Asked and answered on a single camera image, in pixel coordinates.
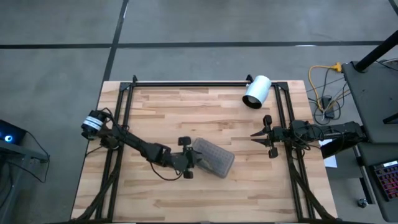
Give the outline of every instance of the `wooden tabletop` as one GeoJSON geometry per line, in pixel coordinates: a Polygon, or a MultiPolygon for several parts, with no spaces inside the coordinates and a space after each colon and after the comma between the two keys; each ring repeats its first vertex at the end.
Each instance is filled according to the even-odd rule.
{"type": "MultiPolygon", "coordinates": [[[[98,108],[114,111],[119,83],[104,82],[98,108]]],[[[295,118],[312,122],[304,82],[288,83],[295,118]]],[[[148,142],[168,145],[172,152],[182,150],[177,146],[178,137],[190,136],[192,140],[201,137],[233,152],[235,161],[225,179],[196,168],[193,179],[168,182],[157,177],[136,150],[126,146],[114,222],[296,221],[283,144],[276,145],[279,156],[270,159],[268,149],[249,137],[263,128],[265,114],[272,116],[273,126],[280,125],[275,93],[271,88],[263,107],[254,110],[241,100],[245,91],[244,87],[135,88],[130,132],[148,142]]],[[[284,107],[288,121],[285,101],[284,107]]],[[[98,146],[99,141],[93,141],[88,151],[98,146]]],[[[72,218],[81,215],[98,193],[105,157],[106,149],[100,149],[85,159],[72,218]]],[[[336,216],[320,150],[306,151],[304,160],[312,192],[336,216]]],[[[155,169],[164,177],[175,177],[172,169],[155,169]]],[[[109,194],[110,191],[104,211],[108,209],[109,194]]],[[[303,193],[300,195],[306,211],[303,193]]]]}

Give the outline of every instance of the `black metal frame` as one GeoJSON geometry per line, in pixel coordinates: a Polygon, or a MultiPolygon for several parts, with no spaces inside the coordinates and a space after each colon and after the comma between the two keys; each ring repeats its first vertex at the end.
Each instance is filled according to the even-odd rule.
{"type": "MultiPolygon", "coordinates": [[[[140,82],[137,81],[137,78],[134,76],[132,82],[122,82],[119,87],[119,94],[118,94],[118,100],[116,102],[116,109],[114,113],[115,120],[119,120],[119,115],[120,115],[120,109],[121,109],[121,103],[123,100],[124,92],[127,91],[127,102],[126,102],[126,110],[123,118],[123,125],[126,126],[128,124],[128,119],[129,119],[129,110],[131,107],[131,101],[132,101],[132,94],[133,90],[135,87],[165,87],[165,86],[236,86],[236,87],[244,87],[247,84],[250,84],[253,82],[252,76],[248,75],[245,81],[237,81],[237,82],[140,82]]],[[[285,114],[284,114],[284,109],[283,109],[283,104],[282,104],[282,98],[280,91],[282,90],[285,93],[285,99],[287,103],[287,110],[289,114],[289,119],[290,121],[294,120],[294,111],[293,111],[293,106],[292,106],[292,101],[290,99],[290,92],[289,92],[289,86],[287,82],[273,82],[271,87],[275,89],[275,97],[277,101],[277,107],[278,107],[278,112],[279,112],[279,118],[280,118],[280,123],[281,126],[286,128],[286,120],[285,120],[285,114]]],[[[116,155],[116,162],[113,168],[113,171],[111,174],[109,174],[111,170],[111,160],[114,151],[109,150],[107,155],[106,155],[106,160],[105,160],[105,166],[104,166],[104,172],[103,172],[103,178],[101,181],[101,189],[100,189],[100,197],[98,200],[98,195],[95,198],[97,200],[97,203],[92,207],[96,210],[95,214],[95,219],[89,220],[88,218],[91,217],[93,214],[94,210],[91,211],[91,214],[87,215],[83,219],[77,219],[77,220],[70,220],[67,223],[111,223],[113,220],[113,214],[114,214],[114,206],[115,206],[115,201],[116,201],[116,194],[118,190],[118,182],[119,182],[119,173],[121,169],[121,161],[123,158],[123,145],[116,150],[117,155],[116,155]],[[106,218],[103,218],[103,197],[105,193],[108,191],[110,188],[110,185],[112,185],[111,189],[111,196],[109,200],[109,207],[108,207],[108,212],[106,214],[106,218]]],[[[286,150],[286,156],[287,156],[287,161],[292,159],[292,146],[289,143],[285,143],[285,150],[286,150]]],[[[305,170],[305,165],[304,165],[304,160],[303,157],[301,156],[301,153],[297,153],[297,160],[298,160],[298,166],[300,169],[300,175],[305,182],[305,184],[308,185],[308,179],[307,179],[307,173],[305,170]]],[[[293,195],[293,200],[295,204],[295,211],[296,211],[296,216],[298,222],[301,220],[306,220],[306,218],[303,217],[303,211],[302,211],[302,205],[300,201],[300,194],[299,194],[299,189],[297,187],[297,183],[295,179],[292,177],[291,171],[289,170],[290,173],[290,181],[292,183],[292,195],[293,195]]],[[[311,205],[308,197],[305,195],[306,199],[306,204],[308,208],[308,216],[309,219],[315,220],[315,212],[313,209],[313,206],[311,205]]]]}

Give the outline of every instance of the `caster wheel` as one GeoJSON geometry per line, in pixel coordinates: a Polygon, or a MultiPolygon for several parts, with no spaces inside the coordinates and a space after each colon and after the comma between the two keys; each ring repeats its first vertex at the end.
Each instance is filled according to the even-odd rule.
{"type": "Polygon", "coordinates": [[[357,203],[358,206],[361,207],[361,208],[366,208],[366,206],[369,205],[369,204],[368,204],[368,201],[366,200],[366,198],[361,198],[361,199],[359,199],[356,203],[357,203]]]}

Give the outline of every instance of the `white paper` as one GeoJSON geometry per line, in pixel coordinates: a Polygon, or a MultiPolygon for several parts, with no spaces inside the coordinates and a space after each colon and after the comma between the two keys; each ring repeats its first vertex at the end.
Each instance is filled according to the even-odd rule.
{"type": "MultiPolygon", "coordinates": [[[[332,141],[331,139],[319,141],[319,145],[323,146],[331,141],[332,141]]],[[[323,160],[323,162],[325,163],[325,167],[337,168],[336,156],[327,157],[326,159],[323,160]]]]}

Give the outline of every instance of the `gray floor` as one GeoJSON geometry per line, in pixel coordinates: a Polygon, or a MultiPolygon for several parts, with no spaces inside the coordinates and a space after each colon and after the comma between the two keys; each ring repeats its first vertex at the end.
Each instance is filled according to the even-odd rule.
{"type": "MultiPolygon", "coordinates": [[[[0,0],[1,44],[110,44],[122,0],[0,0]]],[[[398,29],[387,0],[130,0],[120,42],[383,40],[398,29]]],[[[374,46],[118,49],[110,80],[305,80],[311,65],[359,60],[374,46]]],[[[14,223],[68,220],[87,142],[80,124],[96,106],[109,49],[0,50],[0,119],[31,131],[51,154],[47,183],[24,176],[14,223]]],[[[398,57],[393,49],[384,58],[398,57]]],[[[313,71],[316,86],[325,70],[313,71]]],[[[329,80],[342,74],[331,72],[329,80]]],[[[333,95],[344,85],[326,89],[333,95]]],[[[352,98],[335,123],[360,122],[352,98]]],[[[44,174],[43,167],[36,170],[44,174]]],[[[330,177],[338,216],[384,223],[358,208],[358,179],[330,177]]]]}

